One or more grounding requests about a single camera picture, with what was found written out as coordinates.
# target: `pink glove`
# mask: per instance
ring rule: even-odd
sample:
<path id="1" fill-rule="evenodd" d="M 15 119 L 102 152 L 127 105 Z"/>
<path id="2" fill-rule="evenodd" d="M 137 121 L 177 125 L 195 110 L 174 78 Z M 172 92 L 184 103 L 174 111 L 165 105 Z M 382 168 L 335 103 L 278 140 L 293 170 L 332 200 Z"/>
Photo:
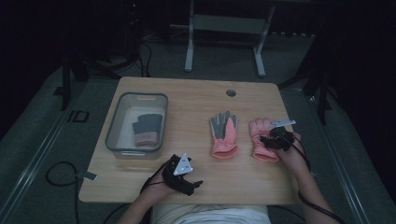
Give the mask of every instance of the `pink glove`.
<path id="1" fill-rule="evenodd" d="M 249 123 L 250 135 L 254 143 L 253 157 L 260 161 L 278 162 L 279 157 L 268 149 L 260 140 L 260 135 L 269 134 L 271 131 L 270 120 L 257 118 Z"/>
<path id="2" fill-rule="evenodd" d="M 224 115 L 218 113 L 216 117 L 210 119 L 213 134 L 212 156 L 218 159 L 230 159 L 238 152 L 236 139 L 236 115 L 231 115 L 230 111 Z"/>

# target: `gray carpet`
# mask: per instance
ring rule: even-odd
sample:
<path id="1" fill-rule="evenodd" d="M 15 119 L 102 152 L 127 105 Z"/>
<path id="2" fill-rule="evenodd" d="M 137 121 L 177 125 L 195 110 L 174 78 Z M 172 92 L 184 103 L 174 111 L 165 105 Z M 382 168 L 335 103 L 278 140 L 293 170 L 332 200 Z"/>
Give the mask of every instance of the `gray carpet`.
<path id="1" fill-rule="evenodd" d="M 147 38 L 146 43 L 152 52 L 148 69 L 153 77 L 278 84 L 295 74 L 311 42 L 312 38 L 303 36 L 269 36 L 262 54 L 267 76 L 258 77 L 252 49 L 197 44 L 192 71 L 186 73 L 186 45 L 153 42 L 153 39 Z M 142 46 L 141 55 L 146 63 L 149 49 Z M 118 71 L 122 76 L 134 77 L 139 77 L 140 72 L 139 63 Z M 74 186 L 54 187 L 46 181 L 45 174 L 58 161 L 70 161 L 79 171 L 87 169 L 118 82 L 92 71 L 88 83 L 72 83 L 75 100 L 66 111 L 61 112 L 62 98 L 52 95 L 55 88 L 61 85 L 61 75 L 58 71 L 49 77 L 0 143 L 2 207 L 9 204 L 8 196 L 12 194 L 23 169 L 35 153 L 42 150 L 41 144 L 50 143 L 30 187 L 26 188 L 20 202 L 11 206 L 15 210 L 8 216 L 9 223 L 76 222 Z M 329 97 L 332 110 L 326 112 L 328 124 L 321 125 L 316 115 L 316 102 L 307 99 L 300 91 L 303 85 L 304 80 L 282 90 L 281 95 L 290 118 L 297 120 L 293 128 L 303 136 L 318 185 L 334 212 L 346 223 L 394 223 L 395 206 L 347 114 Z M 72 110 L 89 112 L 88 121 L 67 122 Z M 49 140 L 46 138 L 48 133 L 53 133 L 55 137 Z M 72 174 L 70 167 L 60 166 L 51 173 L 51 179 L 66 183 L 74 180 Z M 102 223 L 119 205 L 78 202 L 80 223 Z M 287 207 L 302 213 L 299 205 Z M 114 223 L 122 211 L 114 214 L 108 223 Z M 270 206 L 269 212 L 273 223 L 302 223 L 295 215 L 281 208 Z"/>

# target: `plastic tray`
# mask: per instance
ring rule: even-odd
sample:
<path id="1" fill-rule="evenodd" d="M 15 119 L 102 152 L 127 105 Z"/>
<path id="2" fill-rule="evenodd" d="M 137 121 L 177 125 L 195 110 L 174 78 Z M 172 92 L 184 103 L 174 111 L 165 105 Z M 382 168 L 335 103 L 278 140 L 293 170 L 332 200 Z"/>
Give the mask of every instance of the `plastic tray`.
<path id="1" fill-rule="evenodd" d="M 125 92 L 117 103 L 106 136 L 106 147 L 120 159 L 155 160 L 161 155 L 163 130 L 166 121 L 168 98 L 162 93 Z M 134 143 L 133 123 L 140 115 L 163 116 L 159 141 L 155 147 L 137 147 Z"/>

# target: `table leg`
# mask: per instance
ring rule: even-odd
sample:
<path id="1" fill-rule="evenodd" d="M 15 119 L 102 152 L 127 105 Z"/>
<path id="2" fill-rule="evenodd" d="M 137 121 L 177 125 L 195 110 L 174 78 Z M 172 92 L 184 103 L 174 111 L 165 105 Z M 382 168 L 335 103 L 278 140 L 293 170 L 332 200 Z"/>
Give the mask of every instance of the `table leg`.
<path id="1" fill-rule="evenodd" d="M 256 60 L 257 72 L 260 77 L 265 76 L 264 65 L 262 63 L 262 46 L 264 45 L 265 38 L 268 35 L 268 30 L 270 28 L 271 19 L 273 18 L 275 12 L 275 7 L 271 7 L 267 16 L 267 20 L 262 27 L 261 39 L 258 46 L 253 48 L 254 58 Z"/>
<path id="2" fill-rule="evenodd" d="M 186 64 L 184 70 L 190 72 L 192 70 L 192 58 L 194 54 L 194 1 L 190 0 L 190 25 L 189 25 L 189 45 L 187 46 Z"/>

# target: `table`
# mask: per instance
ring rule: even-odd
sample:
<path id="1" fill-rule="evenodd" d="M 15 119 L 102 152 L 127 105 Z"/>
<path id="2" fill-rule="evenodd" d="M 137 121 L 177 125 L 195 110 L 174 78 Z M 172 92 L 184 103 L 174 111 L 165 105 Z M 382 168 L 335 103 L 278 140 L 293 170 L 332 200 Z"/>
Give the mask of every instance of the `table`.
<path id="1" fill-rule="evenodd" d="M 230 97 L 227 90 L 234 90 Z M 120 160 L 106 148 L 106 133 L 117 101 L 127 91 L 160 92 L 169 98 L 162 155 L 155 161 Z M 230 110 L 238 116 L 238 154 L 228 160 L 211 156 L 209 119 Z M 172 78 L 123 77 L 92 155 L 88 171 L 96 181 L 84 180 L 79 198 L 83 202 L 129 203 L 145 181 L 173 154 L 192 158 L 190 182 L 204 180 L 190 197 L 182 193 L 163 203 L 291 204 L 296 197 L 295 180 L 282 162 L 258 161 L 252 157 L 253 143 L 248 122 L 257 117 L 288 119 L 275 84 Z"/>

